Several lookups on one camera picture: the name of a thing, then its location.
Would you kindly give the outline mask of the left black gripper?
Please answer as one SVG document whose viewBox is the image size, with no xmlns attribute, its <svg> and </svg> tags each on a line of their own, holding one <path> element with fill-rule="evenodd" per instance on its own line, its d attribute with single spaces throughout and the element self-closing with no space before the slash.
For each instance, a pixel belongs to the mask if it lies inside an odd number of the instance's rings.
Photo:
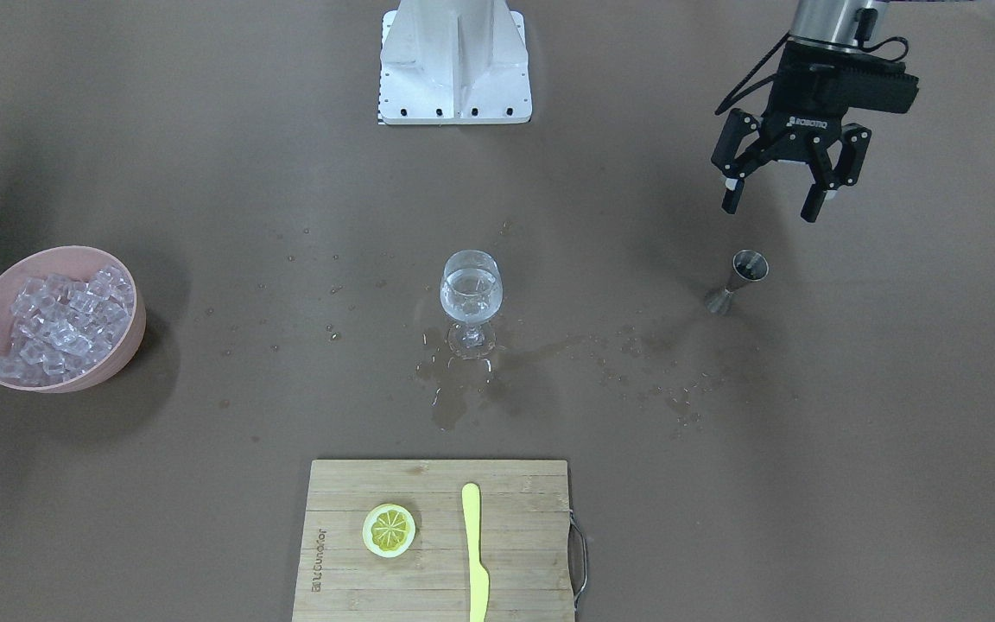
<svg viewBox="0 0 995 622">
<path fill-rule="evenodd" d="M 872 141 L 872 130 L 845 124 L 858 107 L 861 53 L 849 48 L 824 48 L 810 43 L 786 43 L 771 75 L 769 102 L 763 111 L 761 163 L 806 164 L 813 185 L 802 205 L 801 218 L 814 223 L 827 200 L 842 186 L 856 185 Z M 722 174 L 721 209 L 734 215 L 744 181 L 754 170 L 741 147 L 758 131 L 759 121 L 743 110 L 730 110 L 713 149 L 711 163 Z"/>
</svg>

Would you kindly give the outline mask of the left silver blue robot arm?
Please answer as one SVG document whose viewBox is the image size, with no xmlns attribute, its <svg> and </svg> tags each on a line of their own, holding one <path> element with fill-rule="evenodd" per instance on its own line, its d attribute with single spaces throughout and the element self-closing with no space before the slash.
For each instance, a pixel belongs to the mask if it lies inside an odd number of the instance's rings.
<svg viewBox="0 0 995 622">
<path fill-rule="evenodd" d="M 854 181 L 864 159 L 864 129 L 845 125 L 849 103 L 841 81 L 867 60 L 865 44 L 887 10 L 884 1 L 801 1 L 789 31 L 758 62 L 775 53 L 774 73 L 755 84 L 753 68 L 719 104 L 726 114 L 711 161 L 724 178 L 721 207 L 733 215 L 744 182 L 770 162 L 805 164 L 813 177 L 801 217 L 814 223 L 827 200 Z"/>
</svg>

